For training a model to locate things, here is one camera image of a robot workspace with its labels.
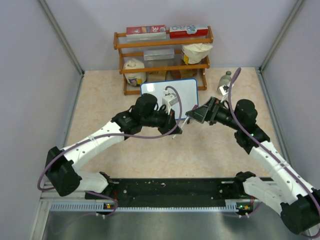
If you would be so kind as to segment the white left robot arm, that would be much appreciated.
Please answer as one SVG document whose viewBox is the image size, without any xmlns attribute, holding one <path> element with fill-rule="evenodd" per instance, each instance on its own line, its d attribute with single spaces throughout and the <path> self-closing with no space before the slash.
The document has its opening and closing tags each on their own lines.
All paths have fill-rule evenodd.
<svg viewBox="0 0 320 240">
<path fill-rule="evenodd" d="M 47 153 L 45 166 L 45 176 L 52 189 L 61 197 L 75 191 L 91 191 L 102 198 L 109 198 L 114 187 L 107 175 L 83 172 L 82 166 L 107 148 L 128 138 L 137 138 L 143 127 L 157 128 L 161 137 L 181 134 L 173 110 L 175 104 L 181 104 L 180 98 L 167 90 L 162 97 L 162 105 L 158 105 L 154 95 L 144 93 L 128 110 L 116 114 L 82 141 L 63 149 L 52 147 Z"/>
</svg>

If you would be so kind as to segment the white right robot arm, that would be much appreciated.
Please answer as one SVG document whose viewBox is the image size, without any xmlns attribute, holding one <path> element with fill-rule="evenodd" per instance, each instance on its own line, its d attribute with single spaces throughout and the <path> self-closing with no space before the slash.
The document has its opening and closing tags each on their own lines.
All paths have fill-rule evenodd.
<svg viewBox="0 0 320 240">
<path fill-rule="evenodd" d="M 273 187 L 252 172 L 239 172 L 233 192 L 239 198 L 255 197 L 274 210 L 284 225 L 299 235 L 320 223 L 320 191 L 305 181 L 279 154 L 269 136 L 257 125 L 255 104 L 241 99 L 235 108 L 211 97 L 204 105 L 187 111 L 199 123 L 220 123 L 235 130 L 237 144 L 268 172 Z"/>
</svg>

